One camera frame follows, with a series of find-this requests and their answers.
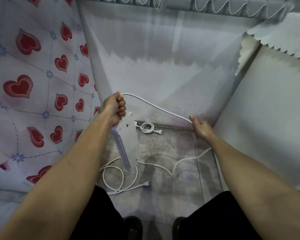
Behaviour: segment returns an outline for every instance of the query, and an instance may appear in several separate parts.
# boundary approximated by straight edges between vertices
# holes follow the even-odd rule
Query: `wall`
[[[255,19],[79,1],[99,97],[129,92],[173,113],[214,124],[242,76],[242,34]],[[127,97],[136,119],[189,126]]]
[[[263,46],[214,130],[300,189],[300,59]]]

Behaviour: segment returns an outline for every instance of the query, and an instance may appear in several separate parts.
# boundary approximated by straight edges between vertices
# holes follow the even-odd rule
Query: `forearm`
[[[15,234],[22,232],[29,237],[27,229],[33,230],[33,239],[69,238],[91,197],[110,130],[109,115],[101,113],[36,183],[0,231],[0,239],[17,239]]]
[[[300,239],[300,192],[217,136],[211,136],[208,143],[228,188],[260,236]]]

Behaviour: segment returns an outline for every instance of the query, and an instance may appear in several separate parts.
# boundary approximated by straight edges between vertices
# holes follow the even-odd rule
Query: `floor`
[[[174,164],[186,157],[195,157],[208,148],[196,139],[192,132],[164,128],[164,134],[143,134],[138,130],[141,161],[158,164],[172,171]],[[109,138],[101,165],[119,156],[115,142]],[[135,178],[135,170],[124,169],[122,161],[112,165],[124,171],[123,188]],[[165,170],[151,165],[138,164],[138,178],[135,185],[151,181],[149,187],[110,196],[119,213],[125,217],[135,215],[142,220],[143,239],[172,239],[172,224],[178,216],[188,216],[222,192],[220,177],[214,153],[209,151],[198,160],[183,161],[176,168],[173,179]],[[122,175],[117,169],[107,169],[105,180],[108,185],[118,188]],[[109,190],[99,174],[98,185]],[[25,193],[0,190],[0,227],[20,205]]]

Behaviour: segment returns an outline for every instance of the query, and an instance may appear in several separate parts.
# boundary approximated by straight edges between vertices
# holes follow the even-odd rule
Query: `black pants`
[[[126,240],[128,232],[128,227],[106,191],[95,186],[70,239]],[[179,238],[180,240],[261,239],[230,191],[218,194],[182,220],[179,226]]]

